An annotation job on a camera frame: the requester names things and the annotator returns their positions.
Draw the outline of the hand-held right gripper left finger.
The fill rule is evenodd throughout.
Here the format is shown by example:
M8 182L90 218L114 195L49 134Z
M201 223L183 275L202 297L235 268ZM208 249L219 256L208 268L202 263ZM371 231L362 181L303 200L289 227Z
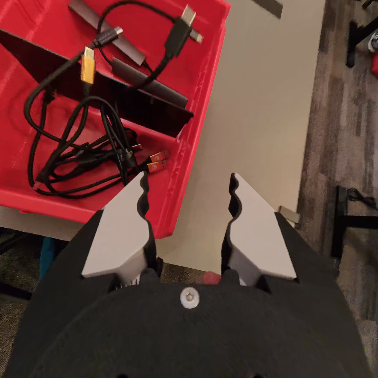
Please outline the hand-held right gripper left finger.
M157 272L157 250L149 210L147 173L139 173L102 210L82 270L84 278L116 274L122 283L135 282L141 272Z

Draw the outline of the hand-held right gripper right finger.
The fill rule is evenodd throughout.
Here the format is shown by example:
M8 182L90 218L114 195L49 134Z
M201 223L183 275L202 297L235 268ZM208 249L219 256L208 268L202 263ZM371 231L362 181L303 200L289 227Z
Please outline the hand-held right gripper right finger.
M221 246L221 273L234 270L242 285L262 276L297 278L274 209L237 173L229 181L229 220Z

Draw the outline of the dark USB hub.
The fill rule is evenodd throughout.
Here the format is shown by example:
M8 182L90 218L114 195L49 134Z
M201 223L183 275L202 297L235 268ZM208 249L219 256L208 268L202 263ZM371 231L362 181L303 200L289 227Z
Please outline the dark USB hub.
M142 84L142 82L147 78L147 75L145 73L137 70L129 64L126 64L118 58L113 58L111 66L112 73L121 78L126 83L130 84L132 87ZM180 108L186 108L188 102L187 97L158 81L150 83L146 88L143 88L142 90L165 101L168 101Z

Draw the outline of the red plastic bin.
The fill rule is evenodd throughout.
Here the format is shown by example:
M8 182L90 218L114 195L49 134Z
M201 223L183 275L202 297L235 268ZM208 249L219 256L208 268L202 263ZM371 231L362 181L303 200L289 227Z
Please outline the red plastic bin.
M138 134L143 150L137 153L138 162L150 153L169 151L167 167L149 175L149 211L155 239L173 234L182 200L189 180L198 141L205 120L207 106L215 80L221 49L225 36L225 21L231 8L223 1L146 1L172 16L179 16L188 3L196 12L193 26L204 36L202 44L189 41L177 59L168 64L159 79L163 84L188 98L186 111L165 102L154 100L153 104L138 110L133 99L124 98L126 119ZM69 1L1 1L1 30L10 32L26 41L35 43L62 57L72 58L94 37L94 28L69 10ZM120 7L110 13L106 20L111 26L124 28L131 42L147 54L149 64L155 67L163 58L164 41L172 24L153 12L137 9L136 6ZM86 223L122 189L121 183L102 193L84 199L64 199L36 193L27 179L27 160L35 130L27 123L23 107L30 92L48 74L56 69L47 67L48 57L33 51L27 53L20 47L21 59L37 64L41 78L32 78L26 68L1 45L1 140L0 140L0 204L3 208L17 210L30 220L37 234L53 232L53 222L65 219ZM82 99L80 67L73 69L74 98L56 93L56 100L48 107L46 130L60 136L78 101ZM89 108L88 125L79 143L92 142L104 135L100 111ZM115 163L104 163L93 172L75 178L69 183L56 184L57 189L68 190L87 185L116 174ZM37 215L50 217L49 224L37 226Z

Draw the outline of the silver USB hub white tag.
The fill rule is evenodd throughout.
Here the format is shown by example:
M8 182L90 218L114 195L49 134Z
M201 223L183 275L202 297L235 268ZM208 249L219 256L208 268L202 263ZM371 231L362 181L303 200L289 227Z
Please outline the silver USB hub white tag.
M69 2L69 8L94 29L97 29L100 16L87 3L82 0L72 0ZM146 56L122 34L113 41L113 44L138 66L141 66L146 59Z

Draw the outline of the teal container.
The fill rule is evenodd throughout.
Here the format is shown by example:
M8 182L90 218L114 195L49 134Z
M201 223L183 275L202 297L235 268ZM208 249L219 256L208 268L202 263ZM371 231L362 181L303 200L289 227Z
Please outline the teal container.
M56 243L51 237L43 237L39 259L39 280L41 281L48 272L55 259Z

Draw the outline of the black light stand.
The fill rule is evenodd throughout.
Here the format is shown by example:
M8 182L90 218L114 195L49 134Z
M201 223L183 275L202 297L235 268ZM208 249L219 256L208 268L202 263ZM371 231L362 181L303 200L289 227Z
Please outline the black light stand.
M336 186L334 206L331 257L341 262L344 248L344 236L348 228L377 230L378 217L370 215L348 215L349 202L360 202L368 209L378 211L377 201L371 196L364 196L356 188Z

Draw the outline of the black bin divider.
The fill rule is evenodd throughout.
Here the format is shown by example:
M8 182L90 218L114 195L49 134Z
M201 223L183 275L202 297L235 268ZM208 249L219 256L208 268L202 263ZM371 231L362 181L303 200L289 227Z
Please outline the black bin divider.
M69 61L60 54L3 29L0 31L0 42L38 83ZM83 99L80 73L81 65L76 62L48 84L47 88L80 102ZM194 116L191 111L142 90L134 90L129 85L98 71L94 77L91 95L101 97L111 105L116 104L122 119L173 138L177 137Z

